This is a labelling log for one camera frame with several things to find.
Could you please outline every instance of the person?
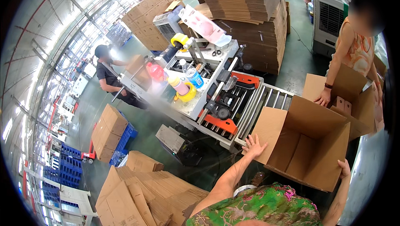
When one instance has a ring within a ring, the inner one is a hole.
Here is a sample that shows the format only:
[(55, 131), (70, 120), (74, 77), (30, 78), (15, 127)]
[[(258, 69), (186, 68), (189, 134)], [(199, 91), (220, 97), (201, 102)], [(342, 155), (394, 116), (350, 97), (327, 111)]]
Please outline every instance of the person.
[[(117, 77), (114, 76), (114, 74), (102, 63), (106, 63), (111, 68), (111, 65), (126, 66), (128, 63), (119, 60), (113, 60), (110, 56), (110, 50), (106, 45), (97, 46), (94, 50), (94, 54), (98, 58), (96, 69), (100, 86), (102, 90), (106, 91), (107, 93), (110, 92), (113, 96), (115, 96), (123, 85), (118, 81)], [(129, 91), (126, 91), (126, 89), (123, 89), (117, 98), (140, 109), (147, 109), (147, 104), (139, 101), (135, 95)]]
[(329, 64), (325, 88), (314, 102), (325, 107), (330, 102), (331, 89), (342, 63), (374, 80), (382, 102), (382, 87), (374, 64), (373, 35), (383, 30), (383, 24), (379, 13), (373, 9), (372, 0), (351, 0), (348, 16), (336, 41), (336, 52)]
[(309, 199), (296, 195), (290, 186), (272, 185), (247, 189), (234, 194), (234, 187), (241, 179), (250, 162), (267, 147), (260, 146), (258, 136), (255, 141), (249, 135), (246, 139), (247, 152), (232, 165), (217, 181), (213, 189), (193, 209), (187, 226), (268, 226), (268, 225), (324, 225), (334, 226), (346, 204), (350, 185), (350, 168), (347, 160), (337, 161), (342, 168), (342, 182), (324, 219), (316, 205)]

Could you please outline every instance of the orange machine part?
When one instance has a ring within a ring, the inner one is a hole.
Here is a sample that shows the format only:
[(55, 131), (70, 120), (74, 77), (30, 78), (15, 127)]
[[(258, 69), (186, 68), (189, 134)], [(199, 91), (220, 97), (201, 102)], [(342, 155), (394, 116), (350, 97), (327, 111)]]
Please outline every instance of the orange machine part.
[(254, 87), (257, 89), (260, 86), (260, 79), (256, 77), (252, 77), (245, 74), (240, 74), (238, 72), (232, 72), (231, 76), (235, 76), (238, 78), (239, 82), (242, 83), (254, 83)]
[(204, 118), (206, 122), (209, 122), (211, 124), (214, 124), (215, 126), (226, 130), (227, 132), (231, 134), (236, 134), (238, 132), (238, 128), (236, 127), (236, 124), (233, 123), (232, 119), (228, 118), (227, 120), (221, 120), (219, 118), (215, 118), (211, 115), (206, 115)]

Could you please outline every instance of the red pallet jack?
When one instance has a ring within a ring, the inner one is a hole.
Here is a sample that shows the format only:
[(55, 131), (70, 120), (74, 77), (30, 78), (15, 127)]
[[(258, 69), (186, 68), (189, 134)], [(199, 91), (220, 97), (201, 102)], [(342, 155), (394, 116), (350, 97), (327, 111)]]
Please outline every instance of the red pallet jack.
[[(93, 130), (96, 128), (97, 123), (94, 123)], [(89, 153), (82, 152), (81, 154), (82, 163), (93, 163), (93, 160), (96, 158), (96, 151), (94, 151), (93, 141), (90, 139)]]

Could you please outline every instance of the woman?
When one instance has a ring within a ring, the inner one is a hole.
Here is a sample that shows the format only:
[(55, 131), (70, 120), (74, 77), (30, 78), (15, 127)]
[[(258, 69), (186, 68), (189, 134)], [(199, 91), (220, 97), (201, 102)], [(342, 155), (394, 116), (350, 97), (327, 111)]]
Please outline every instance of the woman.
[(342, 168), (342, 182), (322, 221), (312, 201), (296, 195), (296, 191), (290, 186), (279, 183), (241, 191), (233, 197), (234, 187), (247, 166), (267, 147), (267, 143), (260, 146), (257, 134), (255, 137), (256, 141), (249, 135), (249, 139), (246, 139), (247, 147), (242, 147), (247, 154), (218, 179), (208, 196), (194, 208), (186, 225), (336, 225), (346, 204), (350, 185), (347, 160), (337, 161)]
[(371, 0), (352, 0), (349, 15), (344, 19), (336, 41), (336, 52), (329, 64), (325, 88), (314, 102), (327, 106), (330, 92), (338, 74), (340, 64), (368, 75), (377, 84), (380, 102), (382, 88), (374, 65), (374, 35), (383, 29), (379, 14), (374, 12)]

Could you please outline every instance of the black t-shirt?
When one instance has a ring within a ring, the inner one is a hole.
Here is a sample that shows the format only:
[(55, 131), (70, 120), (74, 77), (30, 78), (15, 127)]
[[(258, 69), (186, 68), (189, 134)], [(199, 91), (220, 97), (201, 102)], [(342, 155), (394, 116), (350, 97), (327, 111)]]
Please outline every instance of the black t-shirt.
[(122, 87), (122, 84), (119, 83), (118, 79), (114, 74), (109, 71), (102, 63), (97, 61), (97, 78), (99, 80), (101, 79), (106, 79), (106, 83), (111, 86), (116, 86), (116, 87)]

